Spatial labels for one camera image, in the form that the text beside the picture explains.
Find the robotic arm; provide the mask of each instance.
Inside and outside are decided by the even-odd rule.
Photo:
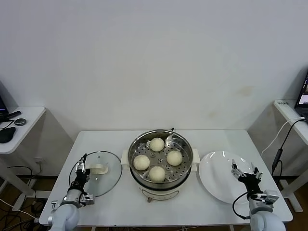
[[[52,225],[51,231],[70,231],[77,226],[79,221],[78,209],[82,206],[93,205],[94,197],[84,191],[84,185],[90,179],[90,169],[85,169],[87,154],[76,164],[76,178],[67,190],[67,195],[60,204],[52,202],[53,211],[48,218]]]
[[[279,199],[276,191],[260,190],[259,183],[261,182],[262,173],[257,167],[252,168],[253,174],[244,173],[238,169],[234,160],[232,160],[232,174],[242,182],[247,189],[247,200],[249,201],[250,227],[252,231],[285,231],[285,226],[278,216],[273,214],[273,204]]]

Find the small white desk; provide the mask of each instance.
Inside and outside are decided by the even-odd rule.
[[[50,197],[39,218],[43,225],[48,224],[53,200],[62,201],[66,195],[68,175],[72,166],[84,153],[106,150],[121,157],[132,141],[145,131],[82,131],[79,133],[71,152],[60,172]],[[279,192],[265,163],[245,130],[177,130],[192,148],[199,151],[202,158],[207,153],[225,150],[238,154],[263,172],[261,189]],[[192,172],[179,195],[166,201],[147,202],[138,190],[128,170],[123,170],[118,184],[107,194],[95,198],[95,204],[79,209],[78,226],[207,226],[249,223],[237,217],[230,204],[213,197]],[[236,205],[240,214],[249,214],[248,203]],[[274,213],[284,222],[293,216],[280,194],[274,204]]]
[[[298,118],[300,115],[294,110],[295,100],[276,100],[274,102],[275,107],[283,115],[286,120]],[[298,122],[293,126],[299,137],[308,145],[308,124],[306,122]],[[283,186],[281,191],[284,198],[288,198],[295,212],[303,212],[294,192],[308,182],[308,169],[294,180],[291,184],[288,184],[286,180],[281,180],[280,184]]]
[[[37,123],[37,121],[41,118],[41,116],[45,112],[44,107],[14,107],[8,108],[9,112],[15,112],[15,111],[21,111],[21,115],[12,118],[12,120],[16,120],[18,118],[25,118],[27,120],[27,123],[23,126],[16,126],[14,123],[10,125],[10,127],[16,127],[16,131],[14,133],[14,136],[11,141],[7,143],[1,143],[0,144],[0,155],[8,155],[14,152],[19,144],[23,141],[23,139],[26,137],[26,135],[29,133],[29,131],[33,128],[33,126]],[[3,128],[7,126],[9,122],[2,123],[0,125],[0,128]],[[22,158],[26,163],[28,163],[33,169],[34,166],[29,160],[26,160],[22,157],[22,155],[19,156]],[[4,189],[7,182],[14,185],[16,188],[18,188],[23,193],[19,196],[15,203],[16,208],[20,208],[22,205],[22,202],[24,201],[24,196],[27,195],[28,197],[34,197],[35,192],[31,188],[33,184],[35,183],[34,180],[32,180],[29,183],[29,186],[25,184],[22,180],[20,180],[17,176],[15,176],[12,171],[7,169],[7,166],[0,162],[0,176],[5,180],[5,182],[0,187],[0,192]],[[39,193],[37,195],[38,198],[47,198],[48,195],[46,193]]]

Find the steamed bun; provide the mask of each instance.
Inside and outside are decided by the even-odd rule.
[[[164,181],[166,173],[165,170],[160,166],[151,168],[149,172],[150,180],[155,183],[161,183]]]
[[[182,163],[182,154],[178,151],[171,151],[167,155],[167,162],[172,166],[178,166]]]
[[[134,159],[134,167],[139,171],[146,170],[150,166],[150,159],[145,155],[138,155]]]
[[[159,152],[164,149],[165,142],[161,138],[154,138],[150,142],[150,148],[154,152]]]

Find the laptop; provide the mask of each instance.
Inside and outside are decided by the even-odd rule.
[[[0,96],[0,118],[6,117],[9,113],[8,109],[6,108],[1,96]]]
[[[308,121],[308,73],[296,101],[295,110]]]

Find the steamer basket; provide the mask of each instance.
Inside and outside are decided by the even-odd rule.
[[[150,149],[150,141],[153,138],[161,138],[165,147],[160,152]],[[179,166],[171,166],[167,162],[167,154],[171,151],[179,151],[183,161]],[[150,159],[150,166],[144,171],[138,171],[133,165],[134,158],[138,155],[146,155]],[[134,179],[141,185],[151,190],[165,191],[180,186],[187,179],[192,166],[193,150],[187,140],[181,135],[168,130],[154,130],[140,135],[131,144],[128,151],[128,163]],[[154,166],[162,167],[166,172],[162,183],[154,183],[150,180],[149,172]]]

